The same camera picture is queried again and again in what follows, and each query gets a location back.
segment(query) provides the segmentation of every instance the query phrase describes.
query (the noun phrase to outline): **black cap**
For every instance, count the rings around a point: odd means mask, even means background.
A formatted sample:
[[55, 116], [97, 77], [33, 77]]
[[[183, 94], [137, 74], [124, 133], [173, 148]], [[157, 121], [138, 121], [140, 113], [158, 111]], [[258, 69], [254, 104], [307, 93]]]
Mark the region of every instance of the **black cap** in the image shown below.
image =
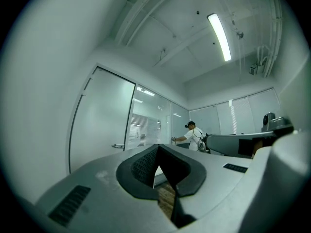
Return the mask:
[[189, 127], [189, 125], [194, 125], [194, 126], [195, 126], [195, 122], [190, 121], [189, 123], [187, 123], [187, 124], [185, 125], [185, 128]]

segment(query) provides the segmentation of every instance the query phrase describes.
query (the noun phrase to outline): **white wall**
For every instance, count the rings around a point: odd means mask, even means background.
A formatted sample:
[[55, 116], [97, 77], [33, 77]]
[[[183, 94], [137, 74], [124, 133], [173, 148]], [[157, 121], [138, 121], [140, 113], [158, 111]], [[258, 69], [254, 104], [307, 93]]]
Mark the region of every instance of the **white wall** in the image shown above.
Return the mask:
[[33, 0], [4, 47], [2, 167], [13, 190], [30, 202], [66, 176], [72, 104], [69, 113], [64, 110], [64, 91], [81, 63], [110, 32], [125, 3]]
[[230, 99], [240, 98], [274, 87], [273, 77], [264, 79], [262, 74], [249, 74], [250, 66], [256, 62], [256, 56], [242, 59], [242, 75], [239, 81], [239, 61], [219, 67], [185, 83], [189, 110], [207, 107]]
[[303, 31], [288, 4], [281, 0], [282, 40], [271, 74], [281, 108], [295, 129], [311, 129], [311, 54]]
[[117, 47], [111, 39], [107, 39], [89, 60], [107, 66], [183, 107], [188, 106], [185, 87], [178, 78], [153, 69], [151, 59], [133, 48]]
[[310, 54], [303, 31], [289, 5], [281, 0], [283, 29], [277, 59], [271, 74], [274, 76], [279, 94], [291, 79], [302, 69]]

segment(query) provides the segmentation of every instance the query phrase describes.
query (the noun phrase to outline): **ceiling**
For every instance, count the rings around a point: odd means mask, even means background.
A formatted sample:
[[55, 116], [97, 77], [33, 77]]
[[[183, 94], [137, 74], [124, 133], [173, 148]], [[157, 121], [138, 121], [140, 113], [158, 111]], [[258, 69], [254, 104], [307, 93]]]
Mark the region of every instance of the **ceiling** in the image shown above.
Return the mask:
[[[207, 20], [212, 13], [228, 39], [228, 62]], [[150, 57], [154, 65], [146, 68], [186, 82], [269, 45], [270, 25], [269, 0], [128, 0], [112, 36], [117, 44]], [[243, 32], [242, 39], [237, 32]]]

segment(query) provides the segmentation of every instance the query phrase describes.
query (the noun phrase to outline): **door handle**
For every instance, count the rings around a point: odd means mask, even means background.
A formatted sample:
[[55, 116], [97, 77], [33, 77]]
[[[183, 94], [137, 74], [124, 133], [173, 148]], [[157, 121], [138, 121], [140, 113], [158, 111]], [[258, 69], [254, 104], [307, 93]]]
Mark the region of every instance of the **door handle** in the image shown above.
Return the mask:
[[115, 149], [123, 149], [124, 148], [124, 144], [114, 144], [114, 145], [111, 145], [113, 148]]

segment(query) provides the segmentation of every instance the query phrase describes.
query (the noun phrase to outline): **vent grille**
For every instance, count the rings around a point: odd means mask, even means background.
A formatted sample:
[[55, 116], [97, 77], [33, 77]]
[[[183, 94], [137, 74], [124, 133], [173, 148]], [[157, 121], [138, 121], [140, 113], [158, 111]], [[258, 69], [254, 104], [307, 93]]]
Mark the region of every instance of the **vent grille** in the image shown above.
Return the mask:
[[85, 186], [76, 186], [49, 214], [49, 218], [66, 227], [90, 190]]
[[158, 167], [156, 159], [157, 149], [141, 157], [132, 165], [132, 174], [140, 182], [153, 187], [155, 172]]
[[229, 163], [224, 165], [224, 168], [227, 168], [227, 169], [230, 169], [230, 170], [233, 170], [233, 171], [237, 171], [237, 172], [240, 172], [240, 173], [246, 173], [246, 171], [247, 171], [246, 167], [236, 166], [236, 165], [229, 164]]

